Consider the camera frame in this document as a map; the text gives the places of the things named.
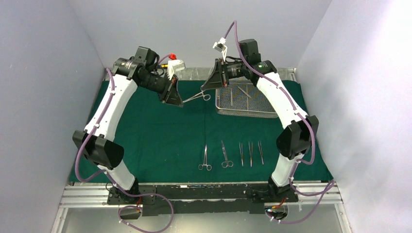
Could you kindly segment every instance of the scissors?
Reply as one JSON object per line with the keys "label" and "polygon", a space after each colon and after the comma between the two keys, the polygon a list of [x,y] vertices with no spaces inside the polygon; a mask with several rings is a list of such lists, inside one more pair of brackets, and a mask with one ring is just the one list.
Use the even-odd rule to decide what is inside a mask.
{"label": "scissors", "polygon": [[227,168],[228,166],[232,167],[233,162],[230,160],[227,160],[227,154],[226,154],[226,150],[224,149],[223,140],[222,140],[222,150],[223,150],[223,155],[224,155],[224,162],[222,162],[222,167],[223,168]]}
{"label": "scissors", "polygon": [[204,92],[204,91],[200,90],[199,93],[197,93],[196,95],[190,97],[190,98],[187,99],[187,100],[184,100],[183,103],[189,102],[189,101],[191,101],[191,100],[194,100],[194,99],[197,99],[197,98],[200,98],[200,97],[203,97],[203,100],[204,100],[204,101],[208,101],[208,100],[210,99],[210,95],[209,95],[209,94],[206,94],[206,95],[205,95],[203,92]]}
{"label": "scissors", "polygon": [[212,165],[207,164],[207,145],[205,146],[205,156],[203,157],[203,164],[199,164],[199,170],[203,170],[204,166],[206,166],[206,170],[212,170]]}

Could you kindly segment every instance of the wire mesh basket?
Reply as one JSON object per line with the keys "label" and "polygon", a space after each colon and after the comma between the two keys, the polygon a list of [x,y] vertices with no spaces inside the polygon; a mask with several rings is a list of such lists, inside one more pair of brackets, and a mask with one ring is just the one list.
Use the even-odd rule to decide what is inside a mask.
{"label": "wire mesh basket", "polygon": [[249,80],[231,81],[228,87],[216,89],[215,103],[218,114],[222,115],[277,117],[268,99]]}

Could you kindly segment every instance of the robotic arm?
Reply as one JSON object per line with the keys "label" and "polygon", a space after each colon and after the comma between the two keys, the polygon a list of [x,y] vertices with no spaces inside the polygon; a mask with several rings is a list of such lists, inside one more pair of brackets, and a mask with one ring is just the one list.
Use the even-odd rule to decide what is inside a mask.
{"label": "robotic arm", "polygon": [[[140,86],[156,92],[162,103],[183,106],[177,90],[178,79],[174,72],[184,69],[184,63],[180,60],[169,61],[168,72],[162,77],[152,73],[158,62],[159,56],[145,47],[139,47],[135,56],[130,59],[119,58],[111,70],[115,87],[112,86],[113,82],[109,84],[92,120],[83,131],[75,131],[72,137],[77,148],[87,160],[107,172],[116,185],[131,195],[140,194],[138,180],[124,164],[123,147],[113,142],[117,125],[127,102]],[[111,98],[110,104],[106,104],[109,98]],[[119,194],[127,203],[135,203],[137,200],[136,197],[123,192]]]}
{"label": "robotic arm", "polygon": [[[221,42],[222,39],[216,42],[213,47],[221,51],[225,57],[227,47],[221,45]],[[268,186],[271,196],[281,197],[290,188],[289,178],[296,160],[302,159],[311,146],[309,130],[299,115],[306,118],[314,134],[316,134],[319,121],[316,116],[308,116],[293,100],[273,64],[270,61],[261,61],[258,43],[254,39],[239,41],[239,47],[248,65],[264,74],[266,78],[252,72],[240,58],[232,58],[233,62],[218,58],[215,60],[212,73],[201,88],[203,90],[224,88],[228,86],[230,79],[244,76],[269,100],[278,114],[284,130],[276,140],[280,155],[276,168],[269,177]]]}

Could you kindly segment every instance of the green tablecloth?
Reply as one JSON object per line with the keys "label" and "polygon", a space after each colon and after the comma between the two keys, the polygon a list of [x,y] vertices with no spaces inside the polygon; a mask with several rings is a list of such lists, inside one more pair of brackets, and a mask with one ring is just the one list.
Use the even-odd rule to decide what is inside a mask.
{"label": "green tablecloth", "polygon": [[[203,81],[180,81],[179,93],[187,99],[198,93]],[[284,81],[295,101],[306,110],[300,84]],[[108,82],[103,82],[93,113],[103,98]],[[275,141],[283,128],[278,118],[266,119],[217,114],[214,91],[211,100],[202,98],[185,103],[183,108],[162,104],[157,94],[138,88],[130,98],[116,131],[115,142],[124,147],[124,162],[139,182],[250,182],[267,181],[273,172],[279,152]],[[222,168],[223,140],[233,167]],[[248,141],[253,143],[253,167],[250,168]],[[262,142],[264,165],[258,149]],[[241,166],[239,142],[243,143],[244,167]],[[211,171],[199,170],[207,144],[207,162]],[[307,153],[304,159],[310,159]],[[85,158],[80,162],[80,174],[85,178],[97,171]],[[316,145],[316,158],[311,166],[300,164],[295,180],[329,181],[332,175],[324,164]],[[72,171],[69,181],[78,181]],[[91,182],[109,180],[100,174]]]}

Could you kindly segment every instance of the white wall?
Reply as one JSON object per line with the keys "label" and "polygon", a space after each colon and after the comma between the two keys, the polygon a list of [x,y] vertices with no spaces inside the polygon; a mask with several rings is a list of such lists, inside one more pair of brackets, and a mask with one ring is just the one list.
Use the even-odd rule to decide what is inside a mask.
{"label": "white wall", "polygon": [[[212,67],[215,41],[237,19],[262,58],[296,67],[331,0],[70,0],[106,67],[138,46],[174,52],[187,67]],[[233,31],[228,54],[238,56]]]}
{"label": "white wall", "polygon": [[333,0],[297,68],[355,233],[412,232],[411,7]]}
{"label": "white wall", "polygon": [[68,2],[1,1],[1,232],[52,229],[103,72]]}

